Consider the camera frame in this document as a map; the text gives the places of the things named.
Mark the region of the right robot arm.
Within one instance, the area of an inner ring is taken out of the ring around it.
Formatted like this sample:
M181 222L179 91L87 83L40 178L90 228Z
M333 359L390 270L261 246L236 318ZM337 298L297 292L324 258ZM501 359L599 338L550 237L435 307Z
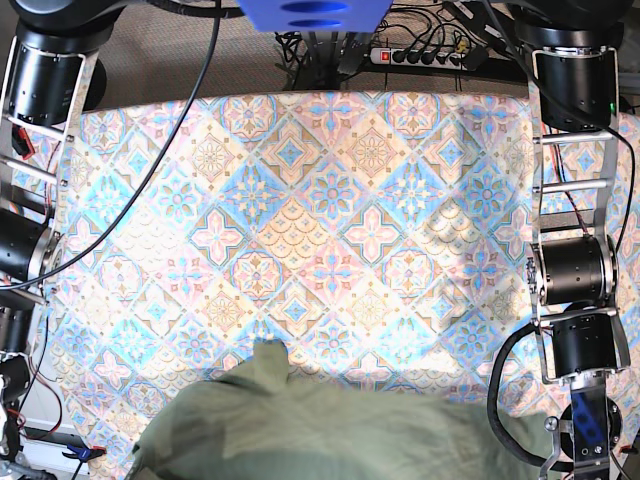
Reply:
M62 256L61 220L80 117L106 88L98 53L124 1L13 1L18 20L1 76L1 476L50 479L22 452L21 408L35 376L35 316Z

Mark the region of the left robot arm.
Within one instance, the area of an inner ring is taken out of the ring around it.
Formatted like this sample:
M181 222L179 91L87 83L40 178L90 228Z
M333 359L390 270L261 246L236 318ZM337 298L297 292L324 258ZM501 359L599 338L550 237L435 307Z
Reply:
M616 291L620 238L607 231L618 150L617 50L627 1L511 1L511 24L494 26L528 78L533 127L528 324L511 334L492 368L490 427L541 478L606 479L622 430L607 379L630 366ZM540 457L507 431L498 413L503 366L524 337L537 342L545 384L565 385L570 402L544 427L552 451Z

